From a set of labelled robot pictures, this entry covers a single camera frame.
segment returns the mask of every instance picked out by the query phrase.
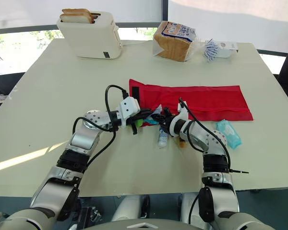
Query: toaster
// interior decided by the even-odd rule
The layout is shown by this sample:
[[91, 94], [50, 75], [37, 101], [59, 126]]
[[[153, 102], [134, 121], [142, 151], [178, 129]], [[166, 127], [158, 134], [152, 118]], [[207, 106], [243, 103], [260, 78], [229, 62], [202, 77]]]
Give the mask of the toaster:
[[64, 23], [58, 20], [67, 43], [79, 57], [114, 59], [120, 56], [122, 45], [112, 14], [91, 11], [94, 23]]

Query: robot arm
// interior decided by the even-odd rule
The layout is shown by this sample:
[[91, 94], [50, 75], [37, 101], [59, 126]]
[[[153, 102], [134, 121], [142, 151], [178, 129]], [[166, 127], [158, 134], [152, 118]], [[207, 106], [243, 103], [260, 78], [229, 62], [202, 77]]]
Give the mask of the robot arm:
[[194, 149], [203, 153], [202, 182], [204, 187], [196, 198], [198, 199], [198, 215], [201, 219], [209, 223], [214, 230], [272, 230], [273, 228], [251, 215], [239, 212], [239, 203], [230, 172], [241, 173], [242, 171], [230, 169], [225, 136], [219, 131], [209, 131], [203, 128], [195, 117], [194, 120], [189, 120], [190, 110], [181, 99], [178, 112], [179, 115], [173, 116], [165, 108], [165, 115], [152, 115], [152, 117], [160, 123], [165, 132], [173, 137], [180, 136]]
[[46, 230], [51, 229], [55, 221], [67, 219], [78, 198], [80, 181], [98, 144], [100, 134], [103, 131], [115, 132], [114, 127], [132, 125], [136, 119], [150, 114], [150, 111], [144, 110], [142, 115], [135, 116], [139, 112], [138, 102], [126, 96], [117, 111], [93, 110], [78, 118], [76, 122], [84, 121], [76, 132], [74, 125], [74, 133], [65, 151], [33, 195], [30, 207], [14, 213], [1, 222], [0, 230]]
[[[135, 120], [142, 119], [150, 113], [146, 110], [139, 115], [138, 102], [126, 95], [126, 91], [123, 92], [123, 95], [125, 95], [124, 100], [119, 104], [117, 111], [111, 112], [107, 106], [108, 112], [93, 110], [87, 112], [84, 117], [78, 118], [84, 121], [77, 132], [73, 133], [56, 166], [51, 168], [35, 192], [30, 207], [14, 213], [1, 222], [0, 230], [48, 230], [57, 220], [68, 218], [76, 203], [80, 181], [98, 144], [100, 134], [103, 131], [112, 131], [115, 136], [118, 126], [124, 127], [127, 124], [133, 124], [133, 133], [135, 134]], [[166, 116], [155, 115], [154, 119], [166, 132], [189, 141], [196, 150], [203, 153], [202, 182], [205, 187], [200, 190], [198, 196], [200, 217], [210, 223], [214, 230], [272, 230], [271, 227], [254, 217], [239, 213], [236, 192], [229, 174], [233, 171], [230, 170], [225, 137], [217, 131], [203, 130], [202, 125], [189, 120], [188, 108], [183, 103], [180, 103], [179, 111], [178, 116], [173, 116], [169, 110], [165, 110]], [[156, 219], [146, 219], [145, 223], [142, 223], [142, 219], [123, 220], [106, 225], [116, 229], [141, 226], [158, 228], [158, 225], [160, 228], [167, 226], [167, 229], [176, 225], [180, 229], [193, 228], [193, 226], [183, 223], [176, 222], [175, 224], [170, 220]], [[92, 228], [97, 230], [105, 229], [104, 227], [97, 225]]]

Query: power cord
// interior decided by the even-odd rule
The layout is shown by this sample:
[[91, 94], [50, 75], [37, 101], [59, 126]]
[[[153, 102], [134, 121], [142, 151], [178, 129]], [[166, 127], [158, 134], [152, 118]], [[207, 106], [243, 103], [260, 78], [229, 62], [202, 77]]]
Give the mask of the power cord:
[[[206, 132], [208, 132], [211, 136], [213, 136], [215, 139], [217, 139], [217, 141], [222, 145], [225, 153], [226, 153], [226, 156], [227, 156], [227, 161], [228, 161], [228, 168], [229, 168], [229, 171], [231, 172], [232, 170], [230, 169], [230, 155], [228, 153], [228, 150], [226, 148], [226, 146], [223, 144], [223, 142], [220, 140], [220, 138], [217, 137], [217, 135], [215, 135], [213, 132], [211, 132], [208, 128], [206, 128], [196, 117], [195, 115], [192, 113], [192, 111], [188, 108], [188, 106], [186, 105], [186, 103], [182, 100], [182, 98], [179, 98], [179, 102], [180, 102], [180, 105], [181, 107], [186, 107], [187, 111], [189, 114], [191, 114], [191, 116], [193, 117], [194, 121], [196, 123], [199, 124], [200, 127], [202, 127]], [[187, 130], [187, 136], [188, 136], [188, 141], [190, 142], [190, 134], [189, 134], [189, 128]]]
[[118, 126], [113, 122], [113, 119], [112, 119], [112, 116], [111, 116], [111, 111], [110, 111], [110, 107], [109, 107], [109, 102], [108, 102], [108, 91], [110, 88], [117, 88], [119, 90], [121, 90], [122, 92], [122, 96], [123, 96], [123, 99], [125, 99], [126, 97], [129, 96], [129, 94], [127, 93], [127, 91], [125, 89], [123, 89], [122, 87], [118, 86], [118, 85], [109, 85], [107, 88], [106, 88], [106, 91], [105, 91], [105, 103], [106, 103], [106, 108], [107, 108], [107, 112], [108, 112], [108, 115], [109, 115], [109, 118], [110, 118], [110, 121], [111, 121], [111, 124], [112, 124], [112, 128], [111, 129], [104, 129], [102, 127], [98, 127], [100, 128], [101, 130], [103, 131], [106, 131], [106, 132], [113, 132], [113, 137], [112, 139], [109, 141], [109, 143], [102, 148], [102, 150], [100, 150], [95, 156], [93, 156], [91, 158], [91, 160], [87, 163], [87, 167], [90, 166], [90, 164], [103, 152], [105, 151], [114, 141], [115, 137], [116, 137], [116, 131], [119, 129]]
[[193, 208], [194, 208], [194, 205], [195, 205], [197, 199], [198, 199], [198, 194], [197, 194], [197, 196], [195, 197], [195, 199], [193, 200], [193, 203], [192, 203], [191, 208], [190, 208], [189, 218], [188, 218], [188, 223], [189, 223], [189, 224], [191, 224], [191, 215], [192, 215], [192, 211], [193, 211]]
[[99, 126], [99, 125], [96, 125], [94, 122], [90, 121], [89, 119], [87, 119], [87, 118], [85, 118], [85, 117], [83, 117], [83, 116], [80, 116], [80, 117], [78, 117], [78, 118], [75, 120], [75, 122], [73, 123], [73, 126], [72, 126], [72, 134], [75, 133], [75, 131], [76, 131], [76, 126], [77, 126], [77, 123], [78, 123], [79, 120], [84, 120], [84, 121], [88, 122], [90, 125], [95, 126], [96, 128], [99, 128], [99, 129], [102, 130], [102, 131], [105, 131], [105, 132], [110, 132], [110, 131], [111, 131], [111, 129], [103, 128], [103, 127], [101, 127], [101, 126]]

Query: blue packet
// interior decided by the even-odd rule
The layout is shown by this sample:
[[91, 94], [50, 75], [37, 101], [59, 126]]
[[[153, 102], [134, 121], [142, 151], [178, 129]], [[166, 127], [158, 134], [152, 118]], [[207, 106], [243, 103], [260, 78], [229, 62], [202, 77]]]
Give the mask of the blue packet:
[[216, 123], [216, 129], [222, 132], [226, 139], [228, 145], [234, 150], [237, 146], [242, 144], [241, 138], [231, 125], [231, 123], [227, 120], [222, 120]]

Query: black velcro strap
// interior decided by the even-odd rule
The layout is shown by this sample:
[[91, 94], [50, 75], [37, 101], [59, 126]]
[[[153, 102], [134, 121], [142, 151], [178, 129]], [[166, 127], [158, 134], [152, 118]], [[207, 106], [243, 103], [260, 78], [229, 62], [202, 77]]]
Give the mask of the black velcro strap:
[[133, 98], [138, 100], [139, 106], [141, 107], [141, 105], [140, 105], [140, 88], [139, 87], [136, 87], [136, 86], [132, 87], [132, 96], [133, 96]]

